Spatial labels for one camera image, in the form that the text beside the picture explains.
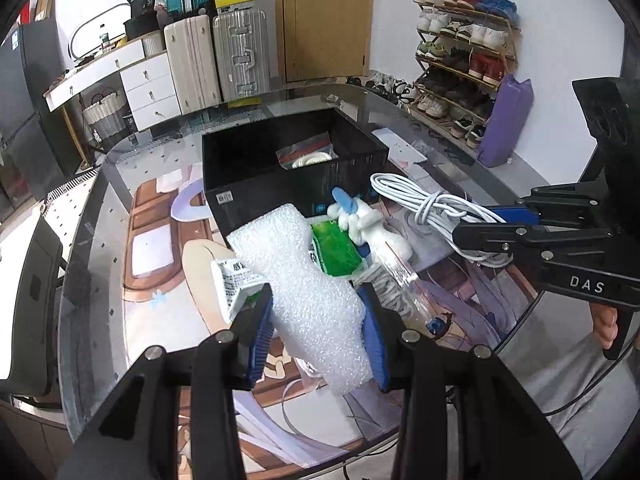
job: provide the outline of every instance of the wooden door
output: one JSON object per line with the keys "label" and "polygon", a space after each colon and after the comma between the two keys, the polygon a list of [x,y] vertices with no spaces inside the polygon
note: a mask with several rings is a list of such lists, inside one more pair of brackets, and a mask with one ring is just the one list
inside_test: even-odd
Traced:
{"label": "wooden door", "polygon": [[367,75],[373,0],[282,0],[286,81]]}

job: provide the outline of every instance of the purple bag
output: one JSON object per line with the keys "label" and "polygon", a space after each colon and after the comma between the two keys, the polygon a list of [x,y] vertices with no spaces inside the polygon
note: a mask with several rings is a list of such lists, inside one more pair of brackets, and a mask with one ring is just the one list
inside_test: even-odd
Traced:
{"label": "purple bag", "polygon": [[507,161],[532,106],[531,79],[519,83],[513,75],[507,74],[498,90],[494,111],[478,148],[478,161],[481,164],[493,168]]}

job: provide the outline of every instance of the black handle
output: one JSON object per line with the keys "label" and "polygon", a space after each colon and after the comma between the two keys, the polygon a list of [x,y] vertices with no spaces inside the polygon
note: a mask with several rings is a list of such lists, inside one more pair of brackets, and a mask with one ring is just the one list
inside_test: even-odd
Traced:
{"label": "black handle", "polygon": [[626,334],[629,332],[629,326],[631,325],[631,319],[634,313],[631,310],[618,310],[618,320],[616,324],[618,326],[618,335],[613,340],[611,348],[602,351],[604,357],[609,361],[615,361],[622,352],[622,345],[625,343]]}

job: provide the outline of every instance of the metal screw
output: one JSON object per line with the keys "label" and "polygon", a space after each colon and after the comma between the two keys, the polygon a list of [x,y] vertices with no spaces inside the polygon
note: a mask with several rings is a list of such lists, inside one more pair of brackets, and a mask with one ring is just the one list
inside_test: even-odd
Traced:
{"label": "metal screw", "polygon": [[478,359],[488,359],[491,357],[491,349],[486,345],[474,346],[474,355]]}
{"label": "metal screw", "polygon": [[145,350],[145,357],[148,360],[153,361],[154,359],[162,357],[163,353],[164,351],[162,350],[161,346],[150,346]]}
{"label": "metal screw", "polygon": [[405,343],[417,343],[420,341],[420,333],[415,330],[405,330],[402,332],[402,341]]}
{"label": "metal screw", "polygon": [[234,333],[231,330],[221,330],[216,333],[216,341],[219,343],[231,343],[234,337]]}

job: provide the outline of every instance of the blue shoe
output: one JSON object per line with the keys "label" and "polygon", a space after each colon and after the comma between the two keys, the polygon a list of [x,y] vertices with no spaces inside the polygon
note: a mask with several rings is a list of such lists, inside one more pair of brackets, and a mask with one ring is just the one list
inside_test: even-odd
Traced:
{"label": "blue shoe", "polygon": [[514,27],[518,26],[518,6],[511,0],[480,0],[476,5],[476,10],[488,12],[501,16],[511,22]]}

